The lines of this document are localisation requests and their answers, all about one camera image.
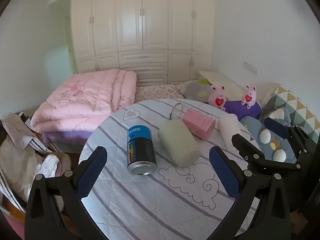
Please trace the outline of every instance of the round table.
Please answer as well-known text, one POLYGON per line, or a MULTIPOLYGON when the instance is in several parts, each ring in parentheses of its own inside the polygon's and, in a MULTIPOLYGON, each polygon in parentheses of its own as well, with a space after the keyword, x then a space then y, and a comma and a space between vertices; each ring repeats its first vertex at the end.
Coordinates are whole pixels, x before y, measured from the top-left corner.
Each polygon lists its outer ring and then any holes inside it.
MULTIPOLYGON (((237 150, 226 150, 217 125, 206 141, 195 137, 202 155, 189 167, 176 167, 161 145, 159 126, 169 120, 177 102, 182 103, 184 112, 193 108, 216 121, 226 114, 186 99, 143 101, 108 117, 92 133, 81 153, 80 161, 87 159, 97 146, 108 152, 104 169, 82 202, 110 240, 206 240, 234 202, 209 162, 209 150, 220 146, 243 170, 247 163, 237 150), (132 175, 127 170, 127 130, 137 124, 149 127, 152 133, 157 169, 150 175, 132 175)), ((242 136, 259 148, 245 127, 241 123, 239 126, 242 136)), ((258 203, 255 199, 238 233, 246 231, 258 203)))

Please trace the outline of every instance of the geometric pattern cushion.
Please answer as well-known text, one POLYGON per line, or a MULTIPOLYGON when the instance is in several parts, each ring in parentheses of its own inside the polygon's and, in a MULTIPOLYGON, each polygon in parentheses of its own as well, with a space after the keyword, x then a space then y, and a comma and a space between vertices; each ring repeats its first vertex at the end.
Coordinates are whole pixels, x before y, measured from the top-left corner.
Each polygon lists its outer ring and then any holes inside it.
POLYGON ((300 126, 316 143, 319 139, 320 121, 291 92, 279 86, 262 109, 262 116, 279 107, 289 110, 291 125, 300 126))

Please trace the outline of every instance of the screw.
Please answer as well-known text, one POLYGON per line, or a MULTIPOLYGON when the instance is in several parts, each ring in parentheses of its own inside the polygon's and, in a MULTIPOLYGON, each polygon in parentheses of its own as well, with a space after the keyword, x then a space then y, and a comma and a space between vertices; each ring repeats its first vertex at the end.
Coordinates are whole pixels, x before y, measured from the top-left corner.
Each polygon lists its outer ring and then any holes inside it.
POLYGON ((249 171, 249 170, 245 170, 245 171, 244 171, 244 174, 245 174, 247 177, 251 177, 251 176, 252 176, 252 172, 249 171))
POLYGON ((66 172, 64 173, 64 176, 66 176, 66 177, 71 177, 72 174, 73 174, 72 171, 66 171, 66 172))
POLYGON ((276 178, 276 179, 281 179, 281 175, 278 174, 278 173, 276 173, 276 174, 275 174, 275 178, 276 178))
POLYGON ((36 180, 41 180, 42 179, 42 174, 38 174, 37 176, 36 176, 36 180))

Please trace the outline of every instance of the white cup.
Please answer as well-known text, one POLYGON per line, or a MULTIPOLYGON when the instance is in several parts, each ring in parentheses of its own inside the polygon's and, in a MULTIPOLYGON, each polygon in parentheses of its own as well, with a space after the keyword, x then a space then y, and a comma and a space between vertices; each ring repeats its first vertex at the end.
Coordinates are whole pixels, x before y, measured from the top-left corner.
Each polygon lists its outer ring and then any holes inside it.
POLYGON ((241 134, 238 123, 238 117, 235 114, 226 114, 218 121, 218 129, 220 130, 229 151, 236 150, 232 145, 231 139, 235 134, 241 134))

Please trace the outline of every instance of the folded comforter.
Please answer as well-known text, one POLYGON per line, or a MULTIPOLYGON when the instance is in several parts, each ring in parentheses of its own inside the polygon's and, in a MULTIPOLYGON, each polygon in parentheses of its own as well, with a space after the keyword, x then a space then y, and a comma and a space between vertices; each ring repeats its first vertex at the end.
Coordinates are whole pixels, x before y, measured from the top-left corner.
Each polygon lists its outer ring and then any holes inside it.
POLYGON ((76 74, 58 87, 31 119, 34 131, 94 131, 118 109, 134 102, 135 72, 111 69, 76 74))

